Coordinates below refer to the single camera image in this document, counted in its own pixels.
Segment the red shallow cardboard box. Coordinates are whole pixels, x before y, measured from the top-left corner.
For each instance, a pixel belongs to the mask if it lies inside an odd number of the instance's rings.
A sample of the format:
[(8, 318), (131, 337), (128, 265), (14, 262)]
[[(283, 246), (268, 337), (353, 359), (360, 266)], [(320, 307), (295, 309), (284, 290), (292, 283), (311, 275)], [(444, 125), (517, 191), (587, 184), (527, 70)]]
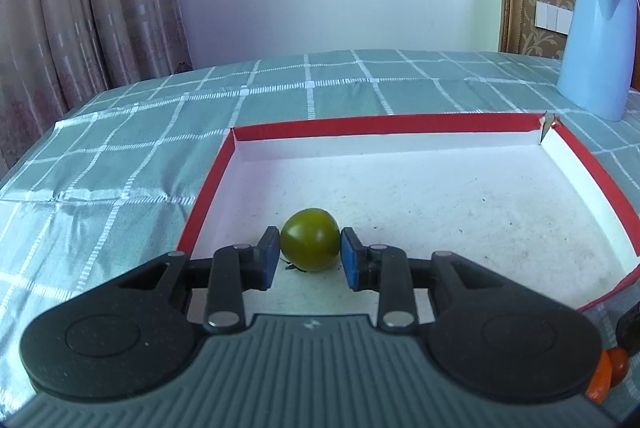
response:
[(559, 118), (421, 114), (232, 129), (178, 247), (207, 258), (304, 208), (363, 243), (451, 250), (577, 309), (639, 277), (639, 218)]

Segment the white wall switch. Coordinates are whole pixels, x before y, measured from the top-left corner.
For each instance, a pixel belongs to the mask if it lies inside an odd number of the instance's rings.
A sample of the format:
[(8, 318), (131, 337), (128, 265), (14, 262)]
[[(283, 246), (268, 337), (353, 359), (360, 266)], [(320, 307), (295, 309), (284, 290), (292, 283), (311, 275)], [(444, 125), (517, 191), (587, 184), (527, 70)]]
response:
[(572, 18), (573, 12), (571, 10), (554, 6), (548, 2), (536, 2), (534, 25), (540, 29), (567, 36)]

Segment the light blue electric kettle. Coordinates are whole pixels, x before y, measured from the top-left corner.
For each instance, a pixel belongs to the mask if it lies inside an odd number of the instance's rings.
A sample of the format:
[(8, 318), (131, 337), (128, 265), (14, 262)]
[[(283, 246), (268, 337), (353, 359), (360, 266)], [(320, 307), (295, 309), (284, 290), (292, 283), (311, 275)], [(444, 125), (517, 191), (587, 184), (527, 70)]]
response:
[(631, 83), (636, 0), (576, 0), (556, 88), (610, 122), (622, 119)]

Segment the pink patterned curtain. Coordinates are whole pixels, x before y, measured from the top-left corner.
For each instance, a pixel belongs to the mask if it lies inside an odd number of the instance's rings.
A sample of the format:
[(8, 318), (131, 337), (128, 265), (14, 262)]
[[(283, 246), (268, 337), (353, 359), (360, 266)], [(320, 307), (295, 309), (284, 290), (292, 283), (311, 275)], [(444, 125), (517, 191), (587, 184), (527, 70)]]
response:
[(80, 103), (191, 67), (178, 0), (1, 0), (1, 170)]

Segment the orange mandarin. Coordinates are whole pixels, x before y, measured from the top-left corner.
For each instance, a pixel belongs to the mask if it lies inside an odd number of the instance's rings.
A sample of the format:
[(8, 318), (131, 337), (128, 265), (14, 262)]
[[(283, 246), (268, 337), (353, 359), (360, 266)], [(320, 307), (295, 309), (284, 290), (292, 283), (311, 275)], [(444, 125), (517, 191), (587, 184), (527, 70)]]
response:
[(601, 404), (610, 391), (612, 375), (613, 369), (610, 356), (606, 350), (603, 350), (585, 396), (593, 403)]

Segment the teal checked bed sheet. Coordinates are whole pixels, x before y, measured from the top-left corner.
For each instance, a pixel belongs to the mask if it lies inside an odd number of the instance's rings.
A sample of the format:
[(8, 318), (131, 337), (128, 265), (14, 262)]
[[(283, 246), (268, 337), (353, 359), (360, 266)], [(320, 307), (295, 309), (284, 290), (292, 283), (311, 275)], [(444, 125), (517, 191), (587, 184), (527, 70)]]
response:
[(639, 199), (639, 96), (609, 124), (556, 91), (552, 58), (360, 50), (280, 56), (103, 92), (1, 183), (1, 413), (32, 397), (18, 344), (38, 314), (174, 248), (233, 126), (314, 118), (552, 112)]

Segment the large green tomato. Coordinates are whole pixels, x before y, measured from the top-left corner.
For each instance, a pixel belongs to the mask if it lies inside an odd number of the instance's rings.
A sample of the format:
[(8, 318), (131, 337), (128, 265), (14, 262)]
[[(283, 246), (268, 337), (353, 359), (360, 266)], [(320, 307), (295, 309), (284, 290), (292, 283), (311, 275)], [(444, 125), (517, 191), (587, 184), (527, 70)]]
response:
[(337, 262), (340, 253), (340, 229), (327, 211), (303, 209), (282, 226), (280, 248), (284, 258), (298, 270), (328, 270)]

